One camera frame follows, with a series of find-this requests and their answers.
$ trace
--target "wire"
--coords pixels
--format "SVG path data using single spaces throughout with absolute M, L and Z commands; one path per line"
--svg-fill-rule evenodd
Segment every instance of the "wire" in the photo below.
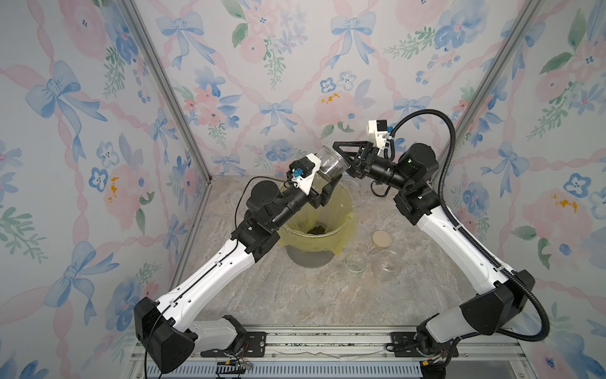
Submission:
M 147 350 L 150 348 L 150 343 L 152 343 L 152 336 L 154 333 L 154 329 L 156 328 L 156 324 L 158 323 L 158 321 L 160 320 L 160 318 L 162 318 L 162 315 L 164 314 L 164 312 L 166 312 L 168 310 L 168 308 L 170 308 L 170 305 L 168 305 L 160 314 L 160 316 L 158 316 L 158 318 L 156 319 L 156 322 L 153 323 L 153 326 L 151 327 L 151 332 L 150 332 L 150 339 L 147 340 L 147 346 L 145 347 L 145 357 L 143 358 L 143 362 L 144 362 L 144 366 L 145 366 L 145 379 L 147 379 Z
M 341 358 L 351 358 L 351 357 L 363 357 L 365 355 L 373 355 L 373 354 L 377 354 L 377 353 L 381 353 L 383 352 L 383 350 L 379 350 L 379 351 L 375 351 L 372 353 L 363 353 L 363 354 L 340 354 L 340 355 L 331 355 L 331 354 L 327 354 L 327 353 L 323 353 L 323 352 L 318 352 L 318 353 L 312 353 L 310 351 L 303 351 L 303 352 L 299 352 L 299 353 L 289 353 L 289 352 L 283 352 L 283 351 L 278 351 L 276 350 L 276 353 L 279 354 L 284 354 L 284 355 L 301 355 L 301 354 L 311 354 L 314 356 L 318 356 L 318 355 L 325 355 L 326 357 L 331 357 L 331 358 L 335 358 L 335 359 L 341 359 Z
M 233 215 L 233 224 L 235 226 L 235 228 L 238 228 L 238 221 L 236 220 L 236 216 L 238 215 L 238 207 L 240 206 L 240 203 L 242 202 L 242 198 L 244 197 L 244 194 L 246 193 L 246 189 L 248 188 L 248 185 L 250 184 L 250 182 L 252 182 L 255 179 L 258 178 L 263 178 L 263 179 L 269 179 L 269 180 L 273 180 L 273 181 L 279 181 L 282 183 L 292 183 L 292 181 L 290 180 L 281 180 L 281 179 L 276 179 L 276 178 L 272 178 L 270 176 L 253 176 L 248 183 L 246 183 L 246 186 L 244 187 L 244 191 L 242 191 L 242 195 L 240 196 L 240 200 L 238 200 L 238 205 L 236 205 L 236 212 Z
M 380 195 L 380 194 L 378 194 L 378 193 L 375 192 L 375 189 L 373 188 L 373 184 L 374 183 L 376 183 L 376 184 L 383 184 L 380 181 L 376 181 L 376 180 L 373 181 L 372 183 L 370 183 L 370 190 L 373 192 L 373 195 L 376 196 L 376 197 L 378 197 L 378 198 L 387 197 L 387 194 L 389 193 L 389 190 L 391 189 L 391 187 L 387 186 L 387 189 L 385 190 L 385 193 L 383 195 Z
M 446 155 L 446 160 L 444 161 L 444 165 L 442 166 L 442 172 L 440 173 L 440 179 L 438 181 L 438 200 L 439 200 L 440 206 L 442 207 L 442 210 L 446 214 L 446 217 L 448 218 L 448 220 L 452 223 L 452 225 L 454 227 L 458 227 L 459 221 L 452 214 L 452 212 L 450 212 L 450 209 L 448 208 L 448 206 L 446 206 L 446 202 L 444 200 L 444 181 L 446 179 L 446 173 L 448 172 L 448 167 L 450 166 L 450 162 L 452 161 L 453 154 L 455 153 L 455 143 L 456 143 L 455 126 L 453 125 L 453 122 L 447 115 L 445 115 L 444 113 L 442 113 L 438 110 L 435 110 L 435 109 L 422 109 L 422 110 L 413 112 L 413 113 L 409 114 L 408 116 L 406 116 L 405 118 L 401 119 L 390 133 L 391 155 L 390 155 L 389 159 L 393 160 L 395 157 L 395 145 L 393 142 L 394 141 L 393 137 L 396 135 L 396 132 L 398 131 L 400 126 L 402 126 L 408 120 L 411 120 L 411 119 L 413 119 L 417 116 L 421 116 L 421 115 L 434 115 L 434 116 L 440 117 L 446 123 L 446 126 L 448 127 L 448 132 L 450 133 L 450 140 L 449 140 L 449 144 L 448 144 L 448 153 Z M 384 157 L 388 158 L 387 149 L 384 151 Z M 494 255 L 492 255 L 492 253 L 490 253 L 487 249 L 485 249 L 484 246 L 470 232 L 467 231 L 467 229 L 465 229 L 464 227 L 460 227 L 457 230 L 459 231 L 459 233 L 463 234 L 463 236 L 469 242 L 471 242 L 471 244 L 474 245 L 474 247 L 478 251 L 480 251 L 480 253 L 482 253 L 483 256 L 486 257 L 486 259 L 488 259 L 489 262 L 495 268 L 500 269 L 501 272 L 509 280 L 511 280 L 512 283 L 515 284 L 515 286 L 520 291 L 522 291 L 524 293 L 524 295 L 528 298 L 528 300 L 530 300 L 530 302 L 536 309 L 537 313 L 539 314 L 539 318 L 541 319 L 541 330 L 537 334 L 534 334 L 534 335 L 518 334 L 518 333 L 510 332 L 509 330 L 505 330 L 505 329 L 499 329 L 499 330 L 497 330 L 497 333 L 506 335 L 508 337 L 516 338 L 518 340 L 528 341 L 528 342 L 537 342 L 537 341 L 544 340 L 547 337 L 547 335 L 549 334 L 550 323 L 549 323 L 549 317 L 547 316 L 545 308 L 543 308 L 543 305 L 541 304 L 541 302 L 526 287 L 526 285 L 524 283 L 522 283 L 522 281 L 520 279 L 518 279 L 515 275 L 513 275 L 509 270 L 502 267 L 501 262 L 499 262 L 497 260 L 497 258 Z
M 270 179 L 270 180 L 274 180 L 274 181 L 279 181 L 282 183 L 292 183 L 289 180 L 281 180 L 281 179 L 276 179 L 276 178 L 271 178 L 269 176 L 254 176 L 253 178 L 251 178 L 251 180 L 248 181 L 248 183 L 246 184 L 246 186 L 244 187 L 244 190 L 242 191 L 242 195 L 240 195 L 240 200 L 238 200 L 238 205 L 236 205 L 236 211 L 233 214 L 233 222 L 235 225 L 235 228 L 238 228 L 238 222 L 236 220 L 236 216 L 238 215 L 238 207 L 240 206 L 240 203 L 242 202 L 242 198 L 244 197 L 244 194 L 246 193 L 246 190 L 248 188 L 248 185 L 250 184 L 250 182 L 253 181 L 253 179 L 258 179 L 258 178 L 265 178 L 265 179 Z M 236 249 L 238 248 L 238 244 L 239 241 L 236 239 L 236 245 L 235 247 L 228 253 L 226 254 L 219 262 L 223 261 L 224 259 L 226 259 L 227 257 L 229 257 L 231 255 L 231 253 L 233 253 L 234 251 L 236 251 Z M 183 295 L 185 295 L 190 289 L 192 289 L 193 286 L 195 286 L 196 284 L 198 284 L 198 282 L 200 282 L 207 273 L 209 273 L 213 268 L 215 268 L 216 265 L 214 265 L 213 267 L 211 267 L 208 271 L 206 271 L 201 277 L 199 277 L 191 286 L 189 286 L 185 291 L 181 292 L 181 294 L 179 294 L 179 296 L 174 300 L 174 303 L 176 305 L 177 301 L 183 297 Z M 164 314 L 164 312 L 166 312 L 169 308 L 171 307 L 171 304 L 169 304 L 166 309 L 164 309 L 162 311 L 162 313 L 160 313 L 160 316 L 158 316 L 158 318 L 156 319 L 156 321 L 153 323 L 153 326 L 151 327 L 151 332 L 150 332 L 150 339 L 147 342 L 147 347 L 145 348 L 145 357 L 144 357 L 144 365 L 145 365 L 145 379 L 147 379 L 147 350 L 150 347 L 150 343 L 152 342 L 152 335 L 154 333 L 154 329 L 158 323 L 158 321 L 160 320 L 160 318 L 162 317 L 162 315 Z M 236 358 L 236 361 L 238 362 L 238 366 L 241 367 L 241 363 L 240 363 L 240 359 L 234 354 L 233 355 L 234 358 Z

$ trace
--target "black cable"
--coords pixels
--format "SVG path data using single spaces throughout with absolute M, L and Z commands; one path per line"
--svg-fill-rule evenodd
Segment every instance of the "black cable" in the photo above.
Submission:
M 248 185 L 250 184 L 250 182 L 252 182 L 254 179 L 258 179 L 258 178 L 263 178 L 263 179 L 269 179 L 269 180 L 273 180 L 273 181 L 279 181 L 282 183 L 292 183 L 292 181 L 290 180 L 281 180 L 281 179 L 276 179 L 276 178 L 272 178 L 270 176 L 253 176 L 248 183 L 246 183 L 246 186 L 244 187 L 244 191 L 242 191 L 242 195 L 240 196 L 240 200 L 238 200 L 238 205 L 236 205 L 236 212 L 233 215 L 233 224 L 235 226 L 235 228 L 238 228 L 238 221 L 236 220 L 236 216 L 238 215 L 238 207 L 240 206 L 240 203 L 242 202 L 242 198 L 244 197 L 244 194 L 246 193 L 246 189 L 248 188 Z
M 461 340 L 464 340 L 466 338 L 475 337 L 475 336 L 478 336 L 478 335 L 480 335 L 480 333 L 475 332 L 475 333 L 469 333 L 469 334 L 465 334 L 465 335 L 462 335 L 460 337 L 454 338 L 452 344 L 448 348 L 448 356 L 446 357 L 446 360 L 444 362 L 441 362 L 441 363 L 429 363 L 429 361 L 428 361 L 428 363 L 429 363 L 428 367 L 429 368 L 440 369 L 440 368 L 444 368 L 444 367 L 448 366 L 448 364 L 450 363 L 450 360 L 453 357 L 453 353 L 454 353 L 454 349 L 455 349 L 456 345 L 459 342 L 461 342 Z
M 234 225 L 235 225 L 235 229 L 238 228 L 238 222 L 236 221 L 236 216 L 238 214 L 238 207 L 240 206 L 240 202 L 242 201 L 242 198 L 244 197 L 244 193 L 246 192 L 246 189 L 248 188 L 248 185 L 250 184 L 250 182 L 253 181 L 253 179 L 256 179 L 256 178 L 267 178 L 267 179 L 271 179 L 271 180 L 275 180 L 275 181 L 290 183 L 290 181 L 280 180 L 280 179 L 274 179 L 274 178 L 270 178 L 269 176 L 255 176 L 251 180 L 249 180 L 248 183 L 246 184 L 246 186 L 244 187 L 244 191 L 242 191 L 242 195 L 240 196 L 240 200 L 238 200 L 238 205 L 236 205 L 236 211 L 233 214 L 233 222 L 234 222 Z M 239 241 L 236 239 L 236 245 L 234 246 L 234 248 L 229 253 L 227 253 L 226 255 L 224 255 L 223 258 L 221 258 L 221 260 L 219 260 L 219 263 L 223 262 L 227 257 L 229 257 L 231 255 L 231 253 L 233 253 L 234 251 L 236 251 L 236 249 L 238 248 L 238 244 L 239 244 Z M 182 298 L 183 295 L 185 295 L 187 293 L 187 291 L 189 291 L 193 286 L 195 286 L 196 284 L 198 284 L 198 282 L 200 282 L 206 276 L 206 274 L 208 274 L 215 267 L 216 267 L 216 264 L 213 267 L 211 267 L 208 271 L 206 271 L 195 282 L 193 282 L 191 284 L 191 286 L 189 286 L 185 291 L 181 292 L 181 294 L 175 299 L 175 305 L 176 305 L 177 301 L 180 298 Z
M 385 193 L 383 195 L 380 195 L 380 194 L 378 194 L 378 193 L 375 192 L 375 189 L 373 188 L 373 184 L 374 183 L 383 184 L 383 183 L 381 183 L 380 181 L 377 181 L 377 180 L 375 180 L 372 183 L 370 183 L 370 190 L 372 191 L 373 195 L 376 196 L 376 197 L 378 197 L 378 198 L 387 197 L 387 194 L 389 193 L 389 190 L 391 189 L 391 187 L 387 186 L 387 189 L 385 190 Z
M 275 181 L 279 181 L 279 182 L 283 182 L 283 183 L 291 183 L 291 181 L 289 180 L 281 180 L 281 179 L 276 179 L 276 178 L 270 178 L 269 176 L 254 176 L 251 180 L 248 181 L 248 183 L 246 184 L 246 186 L 244 187 L 244 190 L 242 191 L 242 195 L 240 196 L 240 200 L 238 200 L 238 205 L 236 205 L 236 211 L 234 212 L 233 215 L 233 222 L 235 225 L 235 228 L 238 228 L 238 222 L 236 220 L 236 216 L 238 214 L 238 207 L 240 206 L 240 202 L 242 202 L 242 198 L 244 197 L 244 193 L 246 192 L 246 189 L 248 188 L 248 185 L 250 184 L 250 182 L 253 181 L 253 179 L 257 179 L 257 178 L 265 178 L 265 179 L 270 179 L 270 180 L 275 180 Z M 226 254 L 219 262 L 222 262 L 224 259 L 226 259 L 227 257 L 229 257 L 231 255 L 231 253 L 233 253 L 234 251 L 236 251 L 236 249 L 238 248 L 238 240 L 236 239 L 236 245 L 235 247 L 228 253 Z M 198 284 L 198 282 L 200 282 L 207 273 L 209 273 L 213 268 L 215 268 L 216 265 L 214 265 L 213 267 L 211 267 L 208 271 L 206 271 L 201 277 L 198 278 L 198 280 L 196 280 L 191 286 L 189 286 L 185 291 L 181 292 L 181 294 L 175 299 L 174 304 L 177 304 L 177 301 L 183 297 L 183 295 L 185 295 L 193 286 L 195 286 L 196 284 Z M 147 342 L 147 347 L 145 348 L 145 356 L 144 356 L 144 366 L 145 366 L 145 379 L 147 379 L 147 349 L 149 349 L 150 347 L 150 343 L 152 342 L 152 335 L 154 333 L 154 329 L 158 323 L 158 321 L 160 320 L 160 318 L 162 317 L 162 315 L 164 314 L 164 312 L 166 312 L 168 310 L 168 308 L 171 307 L 171 304 L 169 304 L 166 309 L 164 309 L 162 311 L 162 313 L 160 313 L 160 316 L 158 316 L 158 318 L 156 319 L 156 321 L 153 323 L 153 326 L 151 327 L 151 332 L 150 332 L 150 338 Z M 238 366 L 241 366 L 240 364 L 240 359 L 238 359 L 238 357 L 236 355 L 234 355 L 234 357 L 236 358 L 236 361 L 238 361 Z
M 444 161 L 444 165 L 442 166 L 442 172 L 440 173 L 440 179 L 438 181 L 438 200 L 440 202 L 440 206 L 442 207 L 442 210 L 446 214 L 446 217 L 452 223 L 452 225 L 456 228 L 459 226 L 459 221 L 452 214 L 452 212 L 450 212 L 450 209 L 446 206 L 446 202 L 444 201 L 444 181 L 446 179 L 446 173 L 448 172 L 448 167 L 450 165 L 450 162 L 452 161 L 453 154 L 455 153 L 455 143 L 456 143 L 455 126 L 453 125 L 453 122 L 451 121 L 451 119 L 444 113 L 442 113 L 438 110 L 435 110 L 435 109 L 418 110 L 416 112 L 409 114 L 405 118 L 401 119 L 400 122 L 398 122 L 398 124 L 393 128 L 393 130 L 390 133 L 391 138 L 390 138 L 389 142 L 390 142 L 390 148 L 391 148 L 391 157 L 389 159 L 393 160 L 395 157 L 395 145 L 393 143 L 393 137 L 396 135 L 396 132 L 398 131 L 400 126 L 402 126 L 408 120 L 413 119 L 417 116 L 421 116 L 421 115 L 434 115 L 434 116 L 440 117 L 446 123 L 446 126 L 448 127 L 448 131 L 450 133 L 450 141 L 448 144 L 448 153 L 446 155 L 446 160 Z M 384 156 L 385 156 L 385 158 L 387 158 L 387 149 L 384 151 Z M 539 302 L 539 299 L 536 298 L 536 296 L 526 287 L 526 285 L 524 285 L 524 283 L 522 283 L 522 281 L 520 279 L 518 279 L 516 276 L 514 276 L 505 267 L 502 267 L 501 262 L 499 262 L 497 260 L 497 258 L 494 255 L 492 255 L 492 253 L 490 253 L 487 249 L 485 249 L 484 246 L 482 246 L 482 244 L 471 233 L 469 233 L 467 231 L 467 229 L 465 229 L 464 227 L 460 227 L 457 230 L 461 234 L 463 234 L 463 236 L 469 242 L 471 242 L 471 244 L 474 245 L 474 247 L 478 251 L 480 251 L 480 253 L 482 253 L 483 256 L 486 257 L 486 259 L 488 259 L 489 262 L 495 268 L 500 269 L 500 271 L 509 280 L 511 280 L 516 285 L 516 287 L 518 287 L 518 289 L 520 291 L 522 291 L 524 293 L 524 295 L 528 298 L 528 300 L 530 300 L 532 305 L 534 305 L 534 308 L 536 309 L 537 313 L 539 314 L 539 318 L 541 319 L 541 330 L 537 334 L 534 334 L 534 335 L 518 334 L 518 333 L 510 332 L 509 330 L 505 330 L 505 329 L 499 329 L 499 330 L 497 330 L 497 333 L 506 335 L 508 337 L 516 338 L 518 340 L 528 341 L 528 342 L 537 342 L 537 341 L 544 340 L 547 337 L 547 335 L 549 334 L 550 323 L 549 323 L 549 317 L 547 316 L 545 308 L 543 308 L 543 305 L 541 304 L 541 302 Z
M 156 319 L 156 322 L 153 323 L 153 326 L 151 327 L 151 332 L 150 332 L 150 339 L 147 340 L 147 346 L 145 347 L 145 357 L 143 358 L 143 362 L 144 362 L 144 366 L 145 366 L 145 379 L 147 379 L 147 350 L 150 348 L 150 343 L 152 343 L 152 336 L 153 336 L 153 332 L 154 329 L 156 328 L 156 325 L 158 323 L 158 321 L 160 320 L 160 318 L 162 318 L 162 315 L 164 314 L 164 312 L 166 312 L 168 310 L 168 308 L 170 308 L 170 305 L 168 305 L 160 314 L 160 316 L 158 316 L 158 318 Z

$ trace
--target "empty glass jar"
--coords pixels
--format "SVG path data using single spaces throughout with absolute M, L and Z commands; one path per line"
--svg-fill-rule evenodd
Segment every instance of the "empty glass jar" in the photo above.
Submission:
M 402 254 L 382 250 L 372 257 L 370 270 L 379 281 L 390 281 L 402 270 Z
M 368 261 L 362 252 L 352 252 L 345 256 L 341 267 L 341 277 L 346 283 L 357 284 L 362 280 L 362 274 Z

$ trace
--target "marble table surface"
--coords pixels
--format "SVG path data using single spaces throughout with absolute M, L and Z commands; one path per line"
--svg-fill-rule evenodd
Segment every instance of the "marble table surface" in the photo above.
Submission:
M 213 179 L 183 278 L 203 265 L 229 238 L 236 203 L 249 179 Z M 250 189 L 260 180 L 249 186 L 239 208 L 239 222 Z M 339 270 L 350 247 L 327 265 L 307 269 L 292 262 L 285 248 L 276 245 L 221 290 L 197 320 L 233 315 L 242 324 L 417 325 L 475 295 L 446 253 L 398 212 L 392 196 L 373 196 L 370 179 L 344 177 L 341 183 L 351 192 L 358 215 L 365 216 L 370 231 L 381 229 L 391 234 L 390 249 L 401 254 L 403 267 L 396 278 L 382 283 L 367 269 L 359 284 L 347 284 Z

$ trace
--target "trash bin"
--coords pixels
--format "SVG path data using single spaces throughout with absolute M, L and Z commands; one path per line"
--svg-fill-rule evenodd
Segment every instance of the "trash bin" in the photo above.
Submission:
M 314 189 L 321 192 L 326 184 L 314 178 Z M 340 254 L 355 237 L 356 212 L 349 191 L 337 185 L 326 206 L 315 209 L 306 204 L 279 230 L 279 244 L 296 264 L 307 268 L 321 267 Z

